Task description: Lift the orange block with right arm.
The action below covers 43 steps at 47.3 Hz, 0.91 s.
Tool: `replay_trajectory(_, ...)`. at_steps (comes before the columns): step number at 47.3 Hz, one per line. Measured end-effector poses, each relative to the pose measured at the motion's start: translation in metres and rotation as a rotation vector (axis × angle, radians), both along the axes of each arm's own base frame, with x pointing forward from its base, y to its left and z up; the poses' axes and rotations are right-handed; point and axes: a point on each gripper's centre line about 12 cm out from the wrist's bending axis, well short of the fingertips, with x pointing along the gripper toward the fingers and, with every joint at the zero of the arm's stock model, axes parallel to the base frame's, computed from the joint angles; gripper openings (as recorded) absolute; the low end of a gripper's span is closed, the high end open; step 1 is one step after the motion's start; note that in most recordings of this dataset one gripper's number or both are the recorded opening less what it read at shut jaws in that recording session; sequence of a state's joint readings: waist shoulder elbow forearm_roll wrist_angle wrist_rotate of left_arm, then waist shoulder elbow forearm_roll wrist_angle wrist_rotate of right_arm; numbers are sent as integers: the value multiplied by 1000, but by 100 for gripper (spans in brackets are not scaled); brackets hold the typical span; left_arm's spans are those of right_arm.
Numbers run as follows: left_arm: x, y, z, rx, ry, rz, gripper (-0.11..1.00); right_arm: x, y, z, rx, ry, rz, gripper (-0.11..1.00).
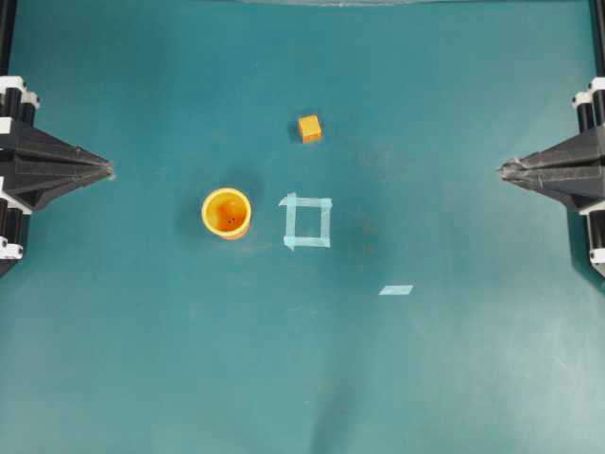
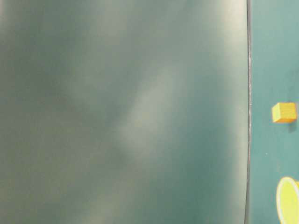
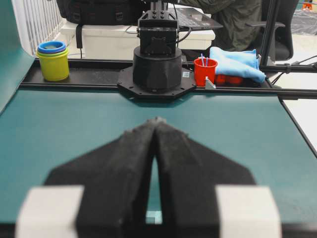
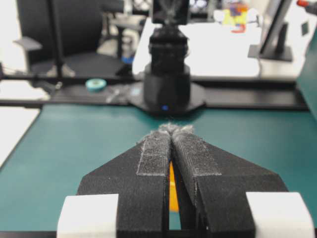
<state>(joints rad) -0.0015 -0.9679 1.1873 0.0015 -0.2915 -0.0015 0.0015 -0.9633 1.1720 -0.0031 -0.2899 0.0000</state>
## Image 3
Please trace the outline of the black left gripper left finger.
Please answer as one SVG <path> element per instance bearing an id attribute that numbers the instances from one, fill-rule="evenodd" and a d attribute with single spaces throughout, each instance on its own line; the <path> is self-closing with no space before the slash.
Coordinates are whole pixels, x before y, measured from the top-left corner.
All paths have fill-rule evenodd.
<path id="1" fill-rule="evenodd" d="M 122 238 L 145 223 L 151 180 L 149 120 L 53 168 L 21 206 L 17 238 Z"/>

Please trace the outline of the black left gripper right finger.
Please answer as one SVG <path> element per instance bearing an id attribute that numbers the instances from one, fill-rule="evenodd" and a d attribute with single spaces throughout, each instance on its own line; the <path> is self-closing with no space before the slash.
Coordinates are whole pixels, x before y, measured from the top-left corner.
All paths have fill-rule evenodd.
<path id="1" fill-rule="evenodd" d="M 271 190 L 164 122 L 155 128 L 163 223 L 178 238 L 279 238 Z"/>

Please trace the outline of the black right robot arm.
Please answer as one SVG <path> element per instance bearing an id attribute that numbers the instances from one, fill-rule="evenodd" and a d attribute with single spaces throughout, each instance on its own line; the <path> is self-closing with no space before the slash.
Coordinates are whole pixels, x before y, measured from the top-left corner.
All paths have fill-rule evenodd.
<path id="1" fill-rule="evenodd" d="M 160 0 L 138 20 L 140 45 L 119 86 L 159 98 L 182 84 L 179 23 Z M 151 142 L 158 163 L 162 224 L 181 238 L 279 238 L 280 215 L 271 190 L 240 164 L 193 141 L 162 118 Z"/>

